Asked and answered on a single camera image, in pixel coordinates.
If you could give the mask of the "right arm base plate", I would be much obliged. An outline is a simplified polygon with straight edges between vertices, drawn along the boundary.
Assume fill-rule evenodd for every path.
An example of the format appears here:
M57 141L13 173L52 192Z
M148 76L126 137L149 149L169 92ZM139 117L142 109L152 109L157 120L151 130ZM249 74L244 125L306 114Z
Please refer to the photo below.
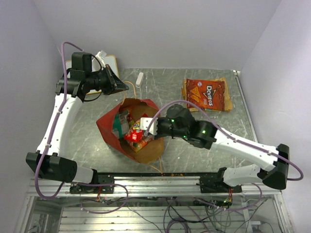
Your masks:
M229 193L229 191L233 191L233 193L242 192L242 187L240 185L229 186L225 184L221 179L212 176L200 177L199 182L196 185L199 186L200 192L203 194Z

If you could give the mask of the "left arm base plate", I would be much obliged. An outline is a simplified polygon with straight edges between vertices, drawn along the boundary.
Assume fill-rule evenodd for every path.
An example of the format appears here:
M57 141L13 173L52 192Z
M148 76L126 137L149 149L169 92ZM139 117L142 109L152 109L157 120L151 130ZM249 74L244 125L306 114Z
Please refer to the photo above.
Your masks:
M97 175L90 184L73 184L70 189L70 194L112 194L114 191L113 184L115 179L111 175L101 174Z

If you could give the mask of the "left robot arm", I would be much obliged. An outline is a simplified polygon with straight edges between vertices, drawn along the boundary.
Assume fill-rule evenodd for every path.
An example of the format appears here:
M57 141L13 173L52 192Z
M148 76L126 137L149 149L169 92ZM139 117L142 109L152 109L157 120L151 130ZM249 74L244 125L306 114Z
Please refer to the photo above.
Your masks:
M77 183L89 193L99 188L97 170L78 166L64 155L73 121L82 104L87 101L86 95L92 90L111 95L129 89L105 63L105 56L104 51L96 55L73 53L71 67L65 69L65 74L70 77L62 77L57 82L53 113L46 133L36 151L26 156L27 165L35 173L37 192L40 192L39 179L61 184Z

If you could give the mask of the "red rice cracker mix bag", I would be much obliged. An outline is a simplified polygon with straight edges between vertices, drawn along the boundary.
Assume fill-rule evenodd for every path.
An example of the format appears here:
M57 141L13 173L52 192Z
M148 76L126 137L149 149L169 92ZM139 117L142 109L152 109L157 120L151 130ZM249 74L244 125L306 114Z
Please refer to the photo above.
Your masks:
M131 126L123 138L133 143L137 143L143 138L143 130L140 128L140 119Z

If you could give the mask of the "red paper bag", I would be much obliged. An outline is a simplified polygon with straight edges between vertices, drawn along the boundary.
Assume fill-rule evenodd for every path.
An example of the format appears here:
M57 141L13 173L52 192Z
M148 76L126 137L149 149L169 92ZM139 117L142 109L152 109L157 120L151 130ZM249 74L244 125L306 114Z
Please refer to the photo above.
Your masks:
M158 106L151 99L137 98L135 92L136 89L134 87L133 90L134 97L127 98L126 94L124 94L121 103L116 105L116 107L96 121L97 127L107 145L116 149L118 152L133 161L147 164L158 172L163 173L161 155L164 152L164 140L152 140L141 150L134 152L129 146L128 141L124 138L117 139L112 133L113 121L117 113L129 110L127 119L129 127L131 128L131 126L141 117L153 117L159 110Z

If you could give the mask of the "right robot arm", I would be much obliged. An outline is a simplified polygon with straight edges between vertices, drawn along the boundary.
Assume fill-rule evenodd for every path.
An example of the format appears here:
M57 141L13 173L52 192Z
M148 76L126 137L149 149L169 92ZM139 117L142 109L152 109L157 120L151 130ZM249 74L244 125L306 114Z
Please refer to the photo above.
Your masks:
M165 117L155 118L149 132L155 138L178 137L194 147L224 151L251 162L249 166L219 169L214 186L220 192L245 183L263 183L276 190L287 186L290 150L285 144L268 146L239 137L210 121L196 120L179 104L169 107Z

